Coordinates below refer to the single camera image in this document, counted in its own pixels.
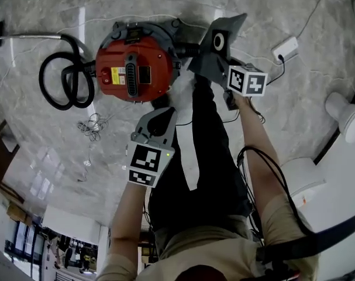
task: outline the black pants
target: black pants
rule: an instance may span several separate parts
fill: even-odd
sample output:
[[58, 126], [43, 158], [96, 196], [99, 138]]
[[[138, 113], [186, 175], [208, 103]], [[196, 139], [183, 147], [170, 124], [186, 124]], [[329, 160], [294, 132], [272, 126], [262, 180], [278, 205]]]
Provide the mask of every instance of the black pants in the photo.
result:
[[250, 214], [246, 187], [230, 154], [228, 135], [213, 97], [208, 82], [196, 83], [192, 128], [199, 167], [197, 189], [190, 191], [187, 185], [175, 131], [175, 155], [149, 201], [154, 231], [169, 227], [176, 234], [198, 225], [225, 227], [222, 221], [227, 215]]

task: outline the person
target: person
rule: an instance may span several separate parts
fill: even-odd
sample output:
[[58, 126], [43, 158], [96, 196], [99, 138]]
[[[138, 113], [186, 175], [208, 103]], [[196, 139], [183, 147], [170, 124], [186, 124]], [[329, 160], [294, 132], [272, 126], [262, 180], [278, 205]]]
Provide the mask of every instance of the person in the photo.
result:
[[81, 253], [80, 253], [80, 267], [82, 267], [82, 265], [84, 266], [84, 268], [80, 268], [80, 273], [84, 273], [85, 271], [89, 271], [89, 267], [90, 267], [90, 251], [86, 246], [83, 246], [81, 248]]
[[51, 240], [50, 247], [51, 247], [51, 251], [52, 251], [53, 255], [56, 257], [56, 261], [54, 262], [54, 266], [56, 269], [60, 269], [60, 266], [63, 262], [63, 256], [64, 256], [64, 251], [59, 249], [59, 245], [60, 245], [60, 240], [57, 236], [55, 236]]
[[[175, 132], [175, 155], [151, 192], [149, 212], [159, 261], [137, 275], [137, 245], [146, 187], [128, 182], [116, 210], [111, 246], [98, 281], [128, 280], [241, 280], [263, 273], [246, 224], [252, 211], [229, 150], [229, 138], [213, 101], [211, 82], [195, 76], [192, 131], [199, 179], [190, 191], [181, 165]], [[235, 94], [244, 143], [278, 157], [249, 101]], [[267, 164], [246, 152], [264, 243], [278, 244], [301, 238], [287, 196]], [[299, 280], [315, 280], [318, 257], [287, 262], [299, 270]]]
[[64, 257], [64, 267], [68, 269], [70, 265], [70, 260], [73, 254], [73, 245], [70, 244], [69, 248], [66, 250], [66, 255]]

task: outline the marble floor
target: marble floor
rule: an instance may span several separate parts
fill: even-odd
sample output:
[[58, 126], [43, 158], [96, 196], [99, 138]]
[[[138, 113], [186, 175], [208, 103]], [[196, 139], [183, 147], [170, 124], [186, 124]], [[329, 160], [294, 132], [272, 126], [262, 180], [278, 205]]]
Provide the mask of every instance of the marble floor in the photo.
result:
[[[0, 0], [0, 20], [8, 32], [63, 32], [87, 45], [95, 57], [114, 22], [165, 20], [179, 17], [187, 40], [197, 41], [221, 16], [246, 12], [248, 17], [232, 45], [232, 55], [251, 62], [274, 77], [282, 67], [273, 64], [271, 49], [290, 36], [298, 37], [298, 56], [286, 63], [285, 75], [269, 86], [256, 107], [282, 163], [296, 157], [315, 157], [337, 127], [326, 113], [328, 94], [351, 98], [355, 87], [355, 16], [352, 0]], [[133, 105], [96, 90], [87, 109], [58, 111], [43, 98], [37, 75], [50, 54], [67, 49], [54, 40], [13, 40], [0, 48], [0, 122], [6, 118], [21, 145], [5, 182], [26, 197], [27, 208], [42, 214], [47, 203], [108, 225], [126, 184], [125, 146], [138, 119], [150, 104]], [[48, 90], [63, 99], [56, 61], [47, 69]], [[182, 69], [171, 98], [178, 123], [192, 115], [190, 80]], [[213, 85], [223, 120], [232, 119]], [[80, 88], [85, 95], [85, 87]], [[77, 122], [94, 112], [112, 118], [101, 140], [90, 142]], [[240, 120], [225, 125], [233, 156], [243, 146]], [[189, 186], [198, 179], [191, 126], [177, 129]]]

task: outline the beige shirt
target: beige shirt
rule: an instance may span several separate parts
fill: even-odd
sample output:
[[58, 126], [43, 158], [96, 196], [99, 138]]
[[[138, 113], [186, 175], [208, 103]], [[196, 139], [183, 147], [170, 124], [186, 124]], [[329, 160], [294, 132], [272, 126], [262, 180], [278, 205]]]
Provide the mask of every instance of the beige shirt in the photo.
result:
[[[305, 225], [306, 220], [300, 214]], [[267, 245], [303, 237], [289, 202], [284, 195], [271, 200], [261, 217]], [[211, 266], [222, 272], [228, 281], [261, 276], [256, 262], [259, 243], [249, 240], [246, 224], [240, 235], [228, 230], [201, 226], [185, 230], [170, 240], [160, 260], [137, 276], [137, 268], [126, 257], [107, 256], [97, 281], [175, 281], [184, 271], [197, 265]], [[318, 256], [287, 262], [290, 268], [301, 271], [299, 280], [316, 280]]]

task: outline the vacuum hose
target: vacuum hose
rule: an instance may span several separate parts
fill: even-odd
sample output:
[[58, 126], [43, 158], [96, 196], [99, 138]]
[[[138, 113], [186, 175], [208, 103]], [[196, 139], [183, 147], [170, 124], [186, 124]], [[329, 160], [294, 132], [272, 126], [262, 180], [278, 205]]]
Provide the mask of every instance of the vacuum hose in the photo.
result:
[[178, 58], [196, 57], [199, 55], [199, 44], [175, 43], [174, 47]]
[[[95, 62], [83, 63], [80, 56], [80, 51], [78, 49], [75, 39], [68, 35], [60, 35], [61, 40], [65, 40], [72, 47], [72, 53], [69, 52], [57, 52], [50, 55], [47, 59], [42, 62], [41, 68], [39, 70], [39, 86], [41, 92], [48, 103], [51, 106], [59, 110], [68, 110], [73, 105], [78, 108], [86, 108], [94, 100], [94, 82], [92, 80], [92, 74], [95, 71]], [[47, 65], [54, 59], [67, 59], [73, 63], [72, 66], [66, 67], [61, 72], [61, 84], [63, 86], [64, 93], [68, 98], [68, 103], [65, 105], [57, 103], [51, 95], [47, 92], [44, 83], [44, 71]], [[89, 95], [85, 102], [79, 102], [77, 99], [78, 94], [78, 73], [82, 72], [85, 76], [85, 80], [88, 84]], [[72, 85], [70, 86], [67, 82], [67, 75], [72, 74]]]

